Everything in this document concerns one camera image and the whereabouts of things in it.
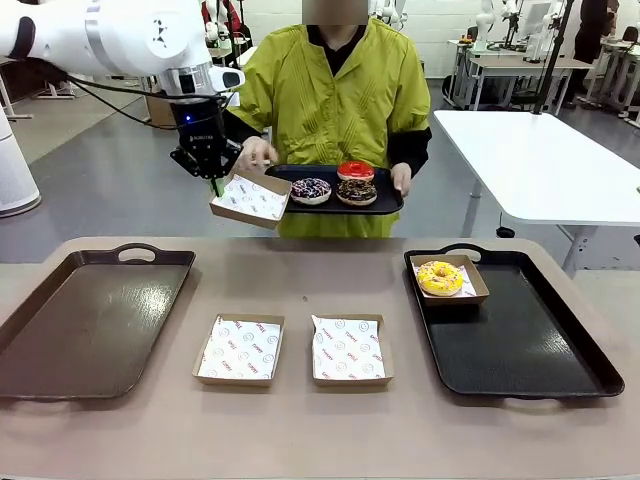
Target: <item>gray floor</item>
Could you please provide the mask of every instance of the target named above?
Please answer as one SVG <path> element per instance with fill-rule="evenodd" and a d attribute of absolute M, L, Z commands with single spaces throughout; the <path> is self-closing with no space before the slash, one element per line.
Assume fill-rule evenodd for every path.
<path fill-rule="evenodd" d="M 446 108 L 435 82 L 432 95 L 433 110 Z M 127 111 L 142 117 L 144 103 L 136 101 Z M 640 132 L 633 127 L 602 112 L 577 110 L 562 118 L 640 166 Z M 435 121 L 432 128 L 430 160 L 414 180 L 394 228 L 398 237 L 460 235 L 473 175 Z M 175 133 L 113 115 L 34 162 L 31 169 L 43 203 L 30 213 L 0 220 L 0 262 L 39 262 L 60 243 L 80 236 L 273 235 L 212 216 L 208 186 L 168 157 L 176 142 Z M 494 236 L 499 214 L 495 200 L 485 195 L 474 236 Z M 504 223 L 516 228 L 518 236 L 541 243 L 559 262 L 569 248 L 553 226 L 518 225 L 508 219 Z M 640 249 L 632 241 L 637 230 L 603 229 L 600 245 L 593 249 L 594 265 L 640 266 Z"/>

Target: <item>tray handle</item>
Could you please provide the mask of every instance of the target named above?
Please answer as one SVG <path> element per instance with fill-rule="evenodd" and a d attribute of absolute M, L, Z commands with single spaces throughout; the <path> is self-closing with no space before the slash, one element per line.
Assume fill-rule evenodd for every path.
<path fill-rule="evenodd" d="M 479 253 L 480 260 L 476 261 L 472 259 L 473 263 L 481 263 L 483 256 L 490 255 L 490 252 L 488 250 L 485 250 L 484 248 L 479 247 L 478 245 L 474 245 L 472 243 L 454 243 L 452 245 L 447 245 L 446 247 L 442 247 L 440 250 L 434 253 L 444 255 L 446 253 L 449 253 L 452 250 L 471 250 L 473 252 Z"/>
<path fill-rule="evenodd" d="M 129 260 L 121 260 L 120 254 L 122 252 L 126 252 L 127 250 L 148 250 L 152 252 L 155 256 L 153 260 L 145 260 L 144 258 L 131 258 Z M 171 252 L 167 252 L 165 250 L 160 250 L 153 245 L 149 245 L 148 243 L 127 243 L 125 245 L 120 245 L 119 247 L 114 248 L 113 250 L 109 250 L 108 252 L 104 252 L 105 256 L 109 256 L 114 263 L 118 263 L 121 265 L 154 265 L 163 263 L 163 260 L 171 255 Z"/>

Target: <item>cable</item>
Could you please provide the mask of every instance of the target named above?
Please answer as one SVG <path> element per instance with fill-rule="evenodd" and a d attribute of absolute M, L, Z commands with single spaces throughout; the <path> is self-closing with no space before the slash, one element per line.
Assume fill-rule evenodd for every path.
<path fill-rule="evenodd" d="M 82 86 L 79 83 L 76 83 L 75 80 L 72 80 L 71 78 L 69 78 L 69 82 L 73 83 L 76 87 L 78 87 L 80 90 L 82 90 L 83 92 L 91 95 L 93 98 L 95 98 L 96 100 L 104 103 L 105 105 L 107 105 L 108 107 L 110 107 L 111 109 L 115 110 L 117 113 L 124 115 L 125 117 L 127 117 L 130 120 L 133 120 L 134 122 L 140 123 L 142 125 L 146 125 L 148 127 L 151 128 L 157 128 L 158 130 L 177 130 L 178 127 L 172 127 L 169 125 L 154 125 L 150 122 L 145 122 L 144 120 L 134 117 L 133 115 L 129 115 L 127 112 L 125 112 L 124 110 L 122 110 L 121 108 L 116 107 L 114 104 L 108 102 L 107 100 L 105 100 L 104 98 L 102 98 L 100 95 L 97 95 L 95 93 L 93 93 L 91 90 L 89 90 L 88 88 L 85 88 L 84 86 Z"/>
<path fill-rule="evenodd" d="M 76 78 L 71 75 L 64 73 L 66 80 L 73 81 L 74 83 L 81 83 L 82 85 L 86 85 L 88 87 L 100 88 L 102 90 L 109 90 L 111 92 L 120 92 L 120 93 L 133 93 L 135 95 L 143 95 L 145 97 L 153 97 L 153 98 L 161 98 L 163 100 L 186 100 L 186 99 L 206 99 L 206 100 L 216 100 L 220 98 L 220 95 L 204 95 L 204 94 L 185 94 L 185 95 L 167 95 L 165 93 L 153 93 L 153 92 L 145 92 L 144 90 L 136 90 L 135 88 L 121 88 L 114 87 L 111 85 L 105 85 L 103 83 L 95 83 L 90 82 L 88 80 L 84 80 L 82 78 Z"/>
<path fill-rule="evenodd" d="M 189 123 L 185 123 L 185 124 L 181 124 L 181 125 L 175 125 L 175 126 L 172 126 L 172 125 L 154 125 L 151 122 L 144 121 L 144 120 L 142 120 L 140 118 L 137 118 L 137 117 L 134 117 L 133 115 L 128 114 L 123 109 L 116 107 L 112 103 L 110 103 L 107 100 L 105 100 L 104 98 L 102 98 L 100 95 L 98 95 L 98 94 L 92 92 L 91 90 L 89 90 L 88 88 L 85 88 L 84 86 L 76 83 L 74 80 L 69 79 L 68 81 L 73 83 L 76 87 L 78 87 L 83 92 L 86 92 L 87 94 L 91 95 L 93 98 L 95 98 L 99 102 L 104 103 L 105 105 L 107 105 L 108 107 L 113 109 L 115 112 L 127 117 L 130 120 L 133 120 L 136 123 L 139 123 L 141 125 L 145 125 L 147 127 L 155 128 L 155 129 L 158 129 L 158 130 L 170 130 L 170 131 L 178 130 L 178 129 L 182 128 L 182 127 L 187 127 L 187 126 L 195 125 L 195 124 L 202 123 L 202 122 L 208 122 L 209 120 L 212 120 L 212 119 L 216 118 L 216 115 L 212 115 L 210 117 L 201 118 L 200 120 L 196 120 L 194 122 L 189 122 Z M 220 114 L 222 114 L 222 112 L 224 112 L 227 109 L 227 107 L 229 106 L 229 103 L 231 102 L 232 98 L 233 98 L 233 95 L 229 96 L 227 101 L 220 108 Z"/>

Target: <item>beige table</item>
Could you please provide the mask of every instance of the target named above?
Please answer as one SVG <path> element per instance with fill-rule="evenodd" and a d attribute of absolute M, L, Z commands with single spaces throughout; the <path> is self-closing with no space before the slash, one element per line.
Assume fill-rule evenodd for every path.
<path fill-rule="evenodd" d="M 517 56 L 484 56 L 471 59 L 471 63 L 475 67 L 472 71 L 472 76 L 477 79 L 478 85 L 473 110 L 478 110 L 480 95 L 482 94 L 482 85 L 485 78 L 510 77 L 511 83 L 506 95 L 506 98 L 509 99 L 513 93 L 513 88 L 518 78 L 542 77 L 545 69 L 547 68 L 545 61 L 541 61 L 540 63 L 531 63 L 525 61 L 524 58 Z M 592 68 L 593 65 L 574 60 L 573 58 L 558 58 L 555 68 L 553 69 L 555 85 L 554 88 L 550 89 L 550 94 L 547 98 L 546 104 L 550 104 L 550 99 L 553 98 L 553 94 L 555 94 L 557 88 L 557 82 L 561 78 L 568 78 L 573 70 L 591 70 Z M 558 115 L 558 112 L 560 111 L 568 86 L 569 82 L 564 82 L 564 87 L 560 93 L 555 115 Z"/>
<path fill-rule="evenodd" d="M 620 397 L 568 407 L 448 394 L 434 370 L 402 253 L 452 240 L 92 238 L 65 244 L 33 285 L 67 252 L 125 241 L 197 253 L 148 368 L 139 385 L 116 401 L 0 402 L 2 474 L 124 480 L 640 472 L 640 362 L 533 243 L 478 242 L 521 250 L 535 260 L 625 378 Z M 313 386 L 309 315 L 338 311 L 384 315 L 396 371 L 388 391 L 324 393 Z M 191 377 L 218 312 L 286 316 L 270 391 L 204 387 Z"/>

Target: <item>brown tray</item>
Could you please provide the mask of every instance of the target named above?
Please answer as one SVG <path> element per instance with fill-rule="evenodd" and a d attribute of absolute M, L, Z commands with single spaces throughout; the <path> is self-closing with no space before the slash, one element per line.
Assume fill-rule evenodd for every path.
<path fill-rule="evenodd" d="M 123 260 L 131 249 L 155 257 Z M 127 393 L 194 259 L 194 252 L 141 243 L 67 256 L 0 327 L 0 397 L 51 401 Z"/>

